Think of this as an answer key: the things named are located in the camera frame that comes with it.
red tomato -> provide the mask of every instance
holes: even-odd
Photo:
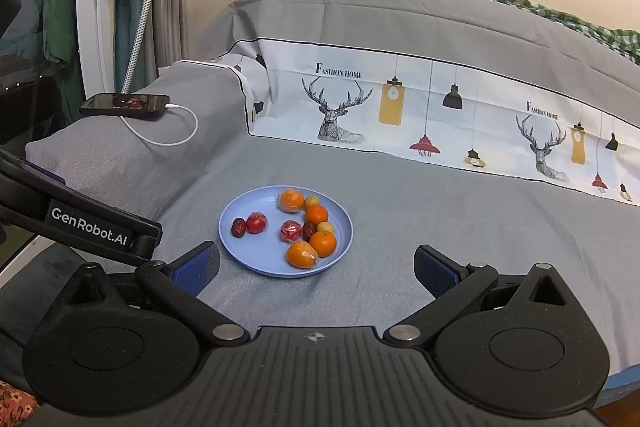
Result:
[[[280,227],[280,238],[287,243],[293,243],[302,237],[302,225],[289,219]]]
[[[267,228],[267,216],[261,212],[252,212],[246,218],[246,231],[249,233],[260,233]]]

gray blanket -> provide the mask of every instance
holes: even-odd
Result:
[[[487,0],[239,0],[207,35],[203,58],[258,37],[419,53],[508,74],[640,123],[637,66]],[[145,90],[198,114],[191,142],[157,150],[119,119],[93,117],[30,144],[28,157],[85,194],[159,219],[160,259],[217,239],[222,208],[261,185],[313,187],[353,219],[351,250],[316,277],[269,279],[223,252],[220,274],[200,298],[251,330],[370,324],[382,333],[430,301],[412,270],[415,248],[428,243],[461,264],[484,261],[502,273],[554,264],[607,344],[611,372],[640,363],[638,208],[540,182],[250,136],[239,77],[211,65],[177,62]],[[167,114],[134,124],[171,141],[186,136],[191,121]]]

orange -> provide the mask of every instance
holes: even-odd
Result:
[[[334,234],[321,230],[309,238],[309,244],[318,252],[320,257],[327,257],[334,253],[337,242]]]
[[[303,206],[305,206],[305,197],[295,188],[284,190],[278,198],[278,208],[289,214],[299,211]]]
[[[329,213],[321,204],[310,204],[306,208],[305,221],[311,221],[316,227],[329,220]]]
[[[296,241],[287,250],[287,261],[296,268],[312,268],[318,262],[318,252],[306,241]]]

black circular cover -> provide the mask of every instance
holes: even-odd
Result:
[[[506,307],[453,322],[435,343],[434,361],[458,393],[485,409],[535,418],[583,407],[607,377],[604,344],[564,320],[562,306],[529,306],[529,313]]]
[[[110,415],[170,395],[198,355],[193,333],[171,317],[89,305],[32,339],[23,364],[40,399],[70,412]]]

blue plate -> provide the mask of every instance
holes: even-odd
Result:
[[[304,210],[295,214],[287,214],[278,209],[278,196],[287,188],[297,188],[305,195],[318,196],[320,204],[329,212],[329,223],[335,227],[337,246],[328,257],[319,258],[311,269],[300,269],[287,262],[289,243],[280,239],[280,227],[287,219],[293,219],[302,225],[305,221]],[[261,212],[267,216],[267,228],[263,232],[245,233],[243,237],[231,235],[231,224],[236,217],[246,219],[252,212]],[[218,231],[222,244],[236,260],[258,273],[272,277],[306,277],[326,270],[340,261],[349,250],[353,239],[353,224],[344,208],[331,198],[309,188],[290,187],[287,185],[271,185],[254,188],[231,201],[222,211],[218,223]]]

